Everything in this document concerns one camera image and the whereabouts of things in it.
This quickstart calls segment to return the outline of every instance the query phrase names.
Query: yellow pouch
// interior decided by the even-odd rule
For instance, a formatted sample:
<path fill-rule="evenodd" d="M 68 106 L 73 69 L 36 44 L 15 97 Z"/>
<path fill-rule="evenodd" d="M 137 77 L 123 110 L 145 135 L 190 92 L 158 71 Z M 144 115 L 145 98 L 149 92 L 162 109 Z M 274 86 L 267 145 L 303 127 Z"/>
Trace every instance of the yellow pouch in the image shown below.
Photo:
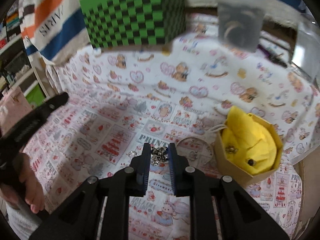
<path fill-rule="evenodd" d="M 251 175 L 272 169 L 276 159 L 276 144 L 269 131 L 236 106 L 228 113 L 222 131 L 227 158 Z"/>

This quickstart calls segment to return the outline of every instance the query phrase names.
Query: green and black checkered pattern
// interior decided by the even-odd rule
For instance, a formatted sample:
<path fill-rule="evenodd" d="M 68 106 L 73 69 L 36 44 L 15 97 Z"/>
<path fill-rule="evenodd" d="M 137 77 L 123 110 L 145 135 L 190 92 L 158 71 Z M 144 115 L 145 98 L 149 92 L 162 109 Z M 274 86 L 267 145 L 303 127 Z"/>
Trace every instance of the green and black checkered pattern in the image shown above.
<path fill-rule="evenodd" d="M 186 25 L 184 0 L 108 0 L 83 15 L 94 48 L 165 44 Z"/>

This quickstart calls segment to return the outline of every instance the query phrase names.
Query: patterned tablecloth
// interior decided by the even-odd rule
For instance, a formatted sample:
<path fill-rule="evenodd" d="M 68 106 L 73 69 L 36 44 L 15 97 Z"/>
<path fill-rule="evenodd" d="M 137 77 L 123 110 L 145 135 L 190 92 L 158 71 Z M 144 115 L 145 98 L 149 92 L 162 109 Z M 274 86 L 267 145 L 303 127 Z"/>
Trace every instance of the patterned tablecloth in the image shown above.
<path fill-rule="evenodd" d="M 46 208 L 52 212 L 88 176 L 110 177 L 128 166 L 127 153 L 140 154 L 145 142 L 167 146 L 202 137 L 237 105 L 274 124 L 283 138 L 279 169 L 246 190 L 292 236 L 302 183 L 289 159 L 315 138 L 318 92 L 259 51 L 221 46 L 215 17 L 196 14 L 191 20 L 193 31 L 170 46 L 102 53 L 88 46 L 64 66 L 47 69 L 56 87 L 71 96 L 25 148 L 43 185 Z M 285 49 L 266 39 L 261 43 L 288 59 Z M 190 164 L 219 177 L 214 158 L 207 163 L 211 153 L 202 141 L 190 139 L 178 148 L 186 156 L 194 150 L 198 158 Z M 167 164 L 151 166 L 147 195 L 130 199 L 129 233 L 130 239 L 188 239 L 188 198 L 172 195 Z"/>

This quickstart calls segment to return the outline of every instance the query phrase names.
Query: blue stripe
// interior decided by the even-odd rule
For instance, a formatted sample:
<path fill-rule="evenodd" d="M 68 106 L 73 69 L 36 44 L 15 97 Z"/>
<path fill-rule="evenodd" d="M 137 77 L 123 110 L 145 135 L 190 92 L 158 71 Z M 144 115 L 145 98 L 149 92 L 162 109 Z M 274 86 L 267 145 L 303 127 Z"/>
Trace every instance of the blue stripe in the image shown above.
<path fill-rule="evenodd" d="M 79 9 L 65 21 L 61 31 L 52 38 L 40 53 L 48 60 L 52 60 L 55 55 L 84 28 L 83 14 L 81 9 Z"/>
<path fill-rule="evenodd" d="M 26 48 L 26 53 L 28 56 L 34 54 L 37 51 L 38 49 L 33 44 L 31 44 L 29 47 Z"/>

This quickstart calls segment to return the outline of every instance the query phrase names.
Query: striped towel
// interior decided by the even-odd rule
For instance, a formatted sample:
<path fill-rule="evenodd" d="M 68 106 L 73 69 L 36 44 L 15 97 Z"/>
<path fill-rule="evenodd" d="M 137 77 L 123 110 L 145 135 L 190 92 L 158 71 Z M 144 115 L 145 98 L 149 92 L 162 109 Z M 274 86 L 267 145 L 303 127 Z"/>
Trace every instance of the striped towel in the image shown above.
<path fill-rule="evenodd" d="M 31 59 L 39 51 L 47 64 L 59 65 L 90 42 L 79 0 L 19 0 L 19 18 Z"/>

